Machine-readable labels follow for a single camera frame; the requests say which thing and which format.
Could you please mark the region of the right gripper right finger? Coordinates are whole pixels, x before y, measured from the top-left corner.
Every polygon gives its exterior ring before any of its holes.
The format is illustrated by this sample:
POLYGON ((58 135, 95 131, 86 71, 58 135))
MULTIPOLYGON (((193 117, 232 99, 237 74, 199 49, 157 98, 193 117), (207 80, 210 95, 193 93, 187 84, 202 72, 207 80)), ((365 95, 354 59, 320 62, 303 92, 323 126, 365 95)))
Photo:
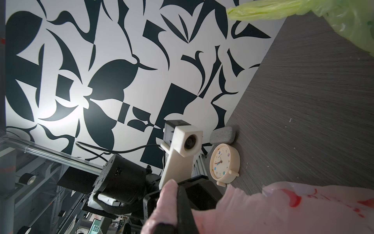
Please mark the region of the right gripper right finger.
POLYGON ((190 207, 190 200, 188 198, 186 189, 182 186, 178 187, 177 192, 177 233, 199 234, 190 207))

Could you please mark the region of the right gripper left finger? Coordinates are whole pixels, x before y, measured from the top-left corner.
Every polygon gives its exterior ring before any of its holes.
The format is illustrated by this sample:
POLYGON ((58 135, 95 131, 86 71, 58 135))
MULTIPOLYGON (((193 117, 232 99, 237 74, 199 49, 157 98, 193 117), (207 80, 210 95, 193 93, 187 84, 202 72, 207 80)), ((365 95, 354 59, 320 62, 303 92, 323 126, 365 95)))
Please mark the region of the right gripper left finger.
POLYGON ((177 228, 170 224, 159 223, 154 228, 153 234, 177 234, 177 228))

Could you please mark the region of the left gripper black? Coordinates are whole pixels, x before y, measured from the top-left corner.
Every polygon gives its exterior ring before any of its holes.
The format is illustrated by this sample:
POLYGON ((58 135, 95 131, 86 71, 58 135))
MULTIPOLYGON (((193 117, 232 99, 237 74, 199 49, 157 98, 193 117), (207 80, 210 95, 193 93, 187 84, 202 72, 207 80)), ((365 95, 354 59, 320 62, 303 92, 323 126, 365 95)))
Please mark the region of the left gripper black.
MULTIPOLYGON (((206 175, 199 175, 178 183, 186 189, 190 207, 195 210, 205 211, 214 209, 223 194, 208 179, 206 175)), ((144 219, 148 219, 159 200, 161 190, 149 193, 143 198, 144 219)))

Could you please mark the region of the pink plastic bag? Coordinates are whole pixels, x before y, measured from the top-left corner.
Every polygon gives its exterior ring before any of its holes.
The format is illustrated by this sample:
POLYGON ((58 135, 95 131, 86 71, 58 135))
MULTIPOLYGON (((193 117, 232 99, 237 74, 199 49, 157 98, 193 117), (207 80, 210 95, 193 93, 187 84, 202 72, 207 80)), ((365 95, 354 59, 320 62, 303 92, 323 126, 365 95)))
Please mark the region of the pink plastic bag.
POLYGON ((374 192, 277 182, 249 196, 228 186, 214 209, 191 213, 201 234, 371 234, 374 192))

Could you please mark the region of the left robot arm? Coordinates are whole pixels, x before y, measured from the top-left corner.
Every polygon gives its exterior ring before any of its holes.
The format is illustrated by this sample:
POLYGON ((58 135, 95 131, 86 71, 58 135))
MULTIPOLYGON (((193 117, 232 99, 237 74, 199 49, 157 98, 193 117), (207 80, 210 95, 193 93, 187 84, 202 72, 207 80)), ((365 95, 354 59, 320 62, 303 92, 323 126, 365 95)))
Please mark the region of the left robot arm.
MULTIPOLYGON (((160 179, 150 166, 143 168, 116 154, 95 180, 84 209, 112 219, 133 216, 146 220, 156 208, 161 193, 160 179)), ((185 188, 187 204, 195 210, 213 209, 223 196, 206 175, 192 177, 178 185, 185 188)))

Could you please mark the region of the beige alarm clock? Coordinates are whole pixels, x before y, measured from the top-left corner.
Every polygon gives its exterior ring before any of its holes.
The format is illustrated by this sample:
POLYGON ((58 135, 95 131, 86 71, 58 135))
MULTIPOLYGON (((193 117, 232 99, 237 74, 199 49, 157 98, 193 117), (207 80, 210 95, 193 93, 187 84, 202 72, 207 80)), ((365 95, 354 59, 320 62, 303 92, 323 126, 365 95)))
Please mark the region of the beige alarm clock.
POLYGON ((213 151, 209 163, 209 171, 216 184, 226 187, 240 176, 240 154, 228 144, 219 144, 213 151))

